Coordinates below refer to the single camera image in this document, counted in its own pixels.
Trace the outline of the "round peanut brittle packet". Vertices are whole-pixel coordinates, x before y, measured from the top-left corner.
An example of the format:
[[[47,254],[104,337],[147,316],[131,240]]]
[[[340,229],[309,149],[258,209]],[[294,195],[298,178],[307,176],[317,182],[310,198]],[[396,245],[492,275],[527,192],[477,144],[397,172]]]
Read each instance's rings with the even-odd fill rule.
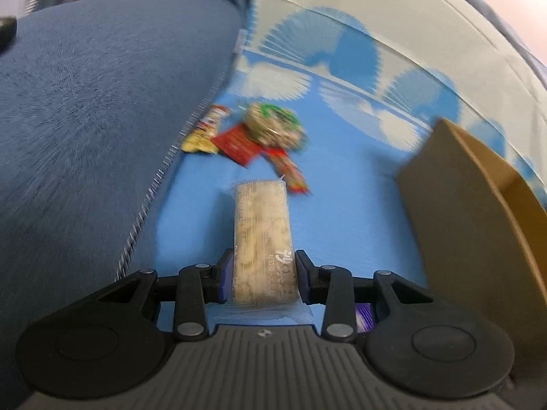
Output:
[[[307,133],[296,113],[278,105],[250,104],[243,124],[250,140],[263,147],[298,150],[307,142]]]

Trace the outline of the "clear rice cracker bar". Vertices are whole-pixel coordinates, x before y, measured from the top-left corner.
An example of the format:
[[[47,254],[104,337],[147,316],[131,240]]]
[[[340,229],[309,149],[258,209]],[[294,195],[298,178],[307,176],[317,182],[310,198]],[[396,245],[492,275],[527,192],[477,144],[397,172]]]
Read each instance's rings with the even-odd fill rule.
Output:
[[[288,193],[283,180],[235,189],[235,259],[231,297],[213,309],[218,323],[306,325],[313,314],[298,291]]]

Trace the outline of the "yellow cartoon snack stick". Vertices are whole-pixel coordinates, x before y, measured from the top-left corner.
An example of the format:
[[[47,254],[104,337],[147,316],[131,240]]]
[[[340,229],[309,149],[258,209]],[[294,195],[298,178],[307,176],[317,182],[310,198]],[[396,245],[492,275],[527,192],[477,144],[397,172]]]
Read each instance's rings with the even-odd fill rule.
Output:
[[[197,126],[185,138],[181,150],[188,154],[218,154],[219,148],[214,145],[212,139],[217,136],[224,120],[227,120],[231,114],[232,110],[229,107],[212,105],[208,113],[198,121]]]

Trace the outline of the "purple Alpenliebe candy bar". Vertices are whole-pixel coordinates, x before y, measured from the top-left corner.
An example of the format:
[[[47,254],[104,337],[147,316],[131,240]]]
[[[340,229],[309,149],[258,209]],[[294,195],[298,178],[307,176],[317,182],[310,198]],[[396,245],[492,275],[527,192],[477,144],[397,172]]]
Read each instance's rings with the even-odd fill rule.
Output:
[[[367,333],[374,329],[375,315],[371,304],[355,304],[355,316],[358,333]]]

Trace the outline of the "blue fan pattern cloth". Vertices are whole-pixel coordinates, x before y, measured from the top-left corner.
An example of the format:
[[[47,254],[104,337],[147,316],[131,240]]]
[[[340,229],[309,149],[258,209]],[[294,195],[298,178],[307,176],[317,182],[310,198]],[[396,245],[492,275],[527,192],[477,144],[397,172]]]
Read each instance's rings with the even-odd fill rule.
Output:
[[[546,69],[484,0],[250,0],[218,102],[296,112],[310,186],[289,198],[294,247],[357,276],[426,283],[395,180],[441,119],[470,132],[546,199]]]

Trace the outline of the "red nut snack packet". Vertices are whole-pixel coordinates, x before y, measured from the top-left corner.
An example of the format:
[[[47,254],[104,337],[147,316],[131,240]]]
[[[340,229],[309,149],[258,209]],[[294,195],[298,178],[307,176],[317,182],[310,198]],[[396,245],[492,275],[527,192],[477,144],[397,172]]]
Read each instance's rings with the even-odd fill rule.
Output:
[[[277,176],[285,182],[288,192],[308,193],[310,191],[301,170],[284,149],[264,148],[263,154],[272,164]]]

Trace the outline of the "brown cardboard box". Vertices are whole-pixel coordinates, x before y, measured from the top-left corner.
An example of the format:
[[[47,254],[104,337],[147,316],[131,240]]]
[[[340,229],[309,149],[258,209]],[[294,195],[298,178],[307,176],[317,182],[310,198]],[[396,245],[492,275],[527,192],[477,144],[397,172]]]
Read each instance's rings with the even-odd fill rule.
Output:
[[[520,389],[546,392],[546,212],[523,177],[439,120],[397,183],[429,287],[501,326]]]

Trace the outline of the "blue denim cushion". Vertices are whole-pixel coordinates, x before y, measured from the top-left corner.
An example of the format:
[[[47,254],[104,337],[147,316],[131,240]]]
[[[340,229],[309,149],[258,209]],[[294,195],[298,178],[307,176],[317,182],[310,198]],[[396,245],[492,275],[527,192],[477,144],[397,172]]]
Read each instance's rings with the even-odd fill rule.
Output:
[[[30,323],[147,268],[181,136],[232,65],[231,0],[81,0],[1,56],[1,405],[28,396]]]

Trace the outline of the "flat red sachet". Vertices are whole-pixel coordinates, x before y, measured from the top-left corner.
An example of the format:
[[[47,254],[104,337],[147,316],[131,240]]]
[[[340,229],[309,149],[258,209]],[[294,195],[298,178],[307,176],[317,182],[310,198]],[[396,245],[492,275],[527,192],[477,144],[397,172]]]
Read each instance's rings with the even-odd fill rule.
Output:
[[[253,142],[248,136],[244,124],[238,124],[232,129],[213,137],[211,142],[223,154],[242,167],[246,167],[262,152],[262,147]]]

